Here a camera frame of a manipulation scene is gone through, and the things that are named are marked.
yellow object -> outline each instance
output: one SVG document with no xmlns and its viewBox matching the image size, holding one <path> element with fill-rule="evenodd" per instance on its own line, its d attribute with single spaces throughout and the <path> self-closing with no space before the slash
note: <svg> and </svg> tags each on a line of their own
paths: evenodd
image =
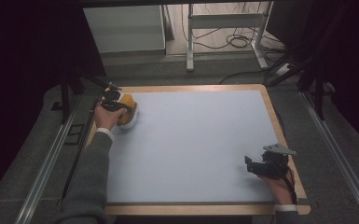
<svg viewBox="0 0 359 224">
<path fill-rule="evenodd" d="M 130 113 L 127 111 L 127 113 L 123 114 L 120 119 L 118 119 L 117 125 L 126 125 L 131 122 L 132 118 L 134 117 L 135 110 L 136 110 L 136 103 L 133 101 L 132 96 L 130 94 L 124 94 L 121 99 L 119 100 L 120 103 L 130 107 L 132 109 L 132 112 Z"/>
</svg>

suit jacket sleeve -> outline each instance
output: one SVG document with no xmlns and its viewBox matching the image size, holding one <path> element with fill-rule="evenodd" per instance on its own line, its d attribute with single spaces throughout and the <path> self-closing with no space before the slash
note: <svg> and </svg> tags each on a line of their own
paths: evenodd
<svg viewBox="0 0 359 224">
<path fill-rule="evenodd" d="M 111 145 L 112 140 L 106 133 L 95 133 L 79 158 L 56 223 L 91 224 L 107 221 L 104 208 Z"/>
<path fill-rule="evenodd" d="M 275 212 L 277 224 L 300 224 L 300 216 L 297 211 L 291 212 Z"/>
</svg>

wooden frame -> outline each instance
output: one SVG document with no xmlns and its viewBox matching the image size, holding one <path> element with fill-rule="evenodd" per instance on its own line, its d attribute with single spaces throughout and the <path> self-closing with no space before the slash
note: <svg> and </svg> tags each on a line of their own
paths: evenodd
<svg viewBox="0 0 359 224">
<path fill-rule="evenodd" d="M 149 87 L 123 87 L 122 93 L 135 92 L 165 92 L 165 91 L 248 91 L 257 90 L 261 92 L 269 118 L 278 138 L 283 146 L 287 146 L 284 139 L 281 126 L 276 117 L 271 100 L 263 85 L 205 85 L 205 86 L 149 86 Z M 92 136 L 95 134 L 95 123 L 90 130 L 87 145 L 90 143 Z M 295 189 L 297 197 L 302 201 L 307 200 L 307 195 L 303 189 L 301 180 L 298 176 L 293 160 L 290 158 L 289 166 L 295 173 Z M 298 204 L 298 213 L 307 215 L 311 211 L 308 204 Z M 107 205 L 105 212 L 113 216 L 256 216 L 256 215 L 273 215 L 273 204 L 162 204 L 162 205 Z"/>
</svg>

white wall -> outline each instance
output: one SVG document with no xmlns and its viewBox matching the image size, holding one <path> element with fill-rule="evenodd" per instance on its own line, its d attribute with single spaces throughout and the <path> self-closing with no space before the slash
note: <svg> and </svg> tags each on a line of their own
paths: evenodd
<svg viewBox="0 0 359 224">
<path fill-rule="evenodd" d="M 160 6 L 84 8 L 100 53 L 165 49 Z"/>
</svg>

hand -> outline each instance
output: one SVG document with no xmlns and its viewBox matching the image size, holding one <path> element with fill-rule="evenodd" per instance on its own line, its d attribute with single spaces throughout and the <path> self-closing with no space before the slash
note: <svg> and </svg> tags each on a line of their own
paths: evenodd
<svg viewBox="0 0 359 224">
<path fill-rule="evenodd" d="M 258 177 L 266 181 L 267 185 L 269 186 L 269 189 L 272 192 L 272 195 L 274 196 L 276 204 L 293 204 L 290 191 L 284 183 L 283 179 L 272 179 L 261 175 L 258 175 Z M 295 185 L 294 172 L 292 169 L 290 169 L 290 167 L 288 167 L 286 178 L 289 180 L 292 186 Z"/>
<path fill-rule="evenodd" d="M 126 112 L 127 109 L 125 108 L 121 108 L 115 112 L 110 112 L 101 107 L 101 105 L 97 105 L 94 112 L 97 128 L 105 128 L 107 130 L 112 130 L 118 121 L 118 117 L 120 117 L 120 115 Z"/>
</svg>

